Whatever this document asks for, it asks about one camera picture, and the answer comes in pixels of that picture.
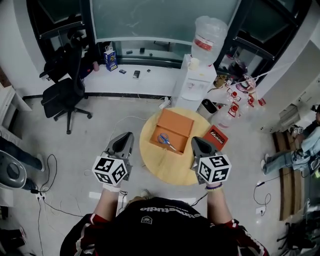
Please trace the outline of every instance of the floor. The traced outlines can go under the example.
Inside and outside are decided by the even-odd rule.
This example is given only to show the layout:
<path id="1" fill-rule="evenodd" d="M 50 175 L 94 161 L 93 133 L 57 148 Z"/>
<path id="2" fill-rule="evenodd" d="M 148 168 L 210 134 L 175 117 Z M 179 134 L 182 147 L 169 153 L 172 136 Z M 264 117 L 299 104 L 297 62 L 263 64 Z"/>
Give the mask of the floor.
<path id="1" fill-rule="evenodd" d="M 93 113 L 92 119 L 76 113 L 72 116 L 72 134 L 66 134 L 67 117 L 57 122 L 47 119 L 41 105 L 41 99 L 26 101 L 32 112 L 18 115 L 14 132 L 20 135 L 27 151 L 36 154 L 41 152 L 45 158 L 50 154 L 56 156 L 57 175 L 54 184 L 46 193 L 46 202 L 55 208 L 76 215 L 92 213 L 97 200 L 89 197 L 89 192 L 100 193 L 102 186 L 87 169 L 91 169 L 95 158 L 106 147 L 117 121 L 136 116 L 147 119 L 158 111 L 161 100 L 89 97 L 82 100 L 79 108 Z M 205 194 L 203 186 L 173 186 L 164 183 L 142 167 L 143 161 L 139 151 L 139 136 L 144 125 L 143 120 L 129 117 L 119 122 L 112 137 L 131 131 L 135 137 L 130 163 L 133 165 L 129 182 L 122 183 L 122 190 L 128 192 L 127 200 L 139 195 L 142 189 L 148 189 L 157 196 L 171 199 L 198 199 Z M 227 204 L 235 219 L 245 226 L 247 231 L 260 241 L 271 255 L 278 255 L 280 244 L 276 239 L 285 233 L 284 222 L 278 221 L 280 212 L 280 181 L 267 182 L 256 191 L 256 199 L 264 202 L 267 193 L 271 201 L 264 216 L 256 214 L 259 207 L 253 199 L 255 185 L 258 182 L 272 179 L 279 175 L 272 173 L 262 175 L 260 160 L 265 153 L 273 154 L 275 149 L 270 134 L 252 131 L 248 124 L 238 123 L 229 128 L 226 135 L 229 141 L 223 149 L 228 155 L 232 170 L 228 181 L 224 183 Z M 55 173 L 55 161 L 49 159 L 50 181 Z M 38 185 L 48 177 L 44 173 L 28 168 L 28 174 Z M 35 195 L 18 189 L 14 191 L 15 207 L 10 209 L 12 223 L 23 226 L 27 235 L 27 245 L 23 252 L 34 252 L 41 256 L 41 244 L 38 234 L 39 203 Z M 195 209 L 206 216 L 206 199 L 201 200 Z M 41 234 L 44 256 L 59 255 L 60 246 L 71 230 L 80 220 L 79 217 L 45 207 L 41 202 L 39 231 Z"/>

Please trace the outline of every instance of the black office chair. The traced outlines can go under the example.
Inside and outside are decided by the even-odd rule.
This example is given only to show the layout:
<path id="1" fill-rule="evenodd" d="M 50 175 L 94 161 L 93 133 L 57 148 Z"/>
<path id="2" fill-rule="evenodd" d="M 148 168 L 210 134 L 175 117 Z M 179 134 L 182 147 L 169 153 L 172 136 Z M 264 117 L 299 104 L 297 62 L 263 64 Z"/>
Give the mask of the black office chair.
<path id="1" fill-rule="evenodd" d="M 70 121 L 71 113 L 79 112 L 86 114 L 89 119 L 92 114 L 76 107 L 79 101 L 83 98 L 87 99 L 85 95 L 85 86 L 79 78 L 79 69 L 81 62 L 82 49 L 81 47 L 71 48 L 67 52 L 66 63 L 67 72 L 70 78 L 63 79 L 43 92 L 41 104 L 44 107 L 45 116 L 58 120 L 63 114 L 67 113 L 67 128 L 66 134 L 71 134 Z"/>

